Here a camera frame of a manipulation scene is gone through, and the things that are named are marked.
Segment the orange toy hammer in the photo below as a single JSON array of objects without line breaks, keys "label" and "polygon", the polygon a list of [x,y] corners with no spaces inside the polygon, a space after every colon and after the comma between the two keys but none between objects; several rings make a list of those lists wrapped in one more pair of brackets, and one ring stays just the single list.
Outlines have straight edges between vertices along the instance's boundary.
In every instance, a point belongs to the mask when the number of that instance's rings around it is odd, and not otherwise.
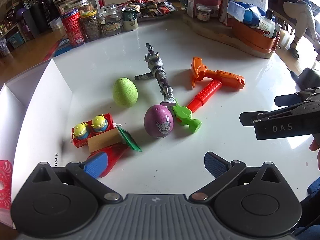
[{"label": "orange toy hammer", "polygon": [[223,86],[232,87],[237,90],[242,89],[245,85],[243,76],[222,70],[209,70],[202,64],[202,58],[194,57],[191,65],[191,84],[193,88],[196,87],[195,82],[203,80],[204,77],[219,80]]}]

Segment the barcode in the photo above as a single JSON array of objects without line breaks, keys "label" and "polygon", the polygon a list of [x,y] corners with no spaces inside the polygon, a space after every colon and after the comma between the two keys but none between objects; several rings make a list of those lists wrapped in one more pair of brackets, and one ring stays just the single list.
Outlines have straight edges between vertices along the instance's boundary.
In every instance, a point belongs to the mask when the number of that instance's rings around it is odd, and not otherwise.
[{"label": "barcode", "polygon": [[76,40],[76,43],[78,44],[78,43],[80,43],[80,42],[82,42],[82,41],[83,41],[83,39],[80,38],[79,40]]}]

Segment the silver robot toy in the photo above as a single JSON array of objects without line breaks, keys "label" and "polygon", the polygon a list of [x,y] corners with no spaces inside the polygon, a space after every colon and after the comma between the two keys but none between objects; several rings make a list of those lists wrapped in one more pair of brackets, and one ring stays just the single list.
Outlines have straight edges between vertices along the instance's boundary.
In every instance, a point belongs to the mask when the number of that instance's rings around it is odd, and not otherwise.
[{"label": "silver robot toy", "polygon": [[175,106],[176,100],[173,96],[173,89],[168,84],[167,75],[163,68],[163,63],[159,53],[153,51],[153,46],[150,43],[146,43],[148,49],[148,55],[145,56],[144,61],[148,62],[148,68],[150,73],[145,73],[140,76],[135,76],[135,80],[150,79],[155,77],[158,80],[160,92],[164,95],[164,100],[160,103],[162,106],[172,107]]}]

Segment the silver screw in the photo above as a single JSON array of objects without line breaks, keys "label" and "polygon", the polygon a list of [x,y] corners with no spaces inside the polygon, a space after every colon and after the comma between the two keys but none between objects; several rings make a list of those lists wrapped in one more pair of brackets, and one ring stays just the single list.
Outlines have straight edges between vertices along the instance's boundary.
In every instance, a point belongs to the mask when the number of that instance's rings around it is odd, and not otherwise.
[{"label": "silver screw", "polygon": [[118,193],[115,192],[111,192],[111,193],[107,193],[104,195],[104,198],[106,200],[110,200],[110,201],[117,201],[120,198],[120,195]]},{"label": "silver screw", "polygon": [[194,200],[206,200],[208,198],[208,196],[205,193],[202,192],[197,192],[197,193],[193,193],[191,196]]}]

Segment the green egg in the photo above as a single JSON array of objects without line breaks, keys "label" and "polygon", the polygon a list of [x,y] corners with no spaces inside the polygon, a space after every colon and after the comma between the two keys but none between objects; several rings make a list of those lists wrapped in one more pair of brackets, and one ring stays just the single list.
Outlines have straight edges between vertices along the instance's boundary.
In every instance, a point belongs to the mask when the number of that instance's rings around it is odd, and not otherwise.
[{"label": "green egg", "polygon": [[131,107],[138,100],[138,91],[130,79],[119,78],[113,86],[113,99],[118,106]]}]

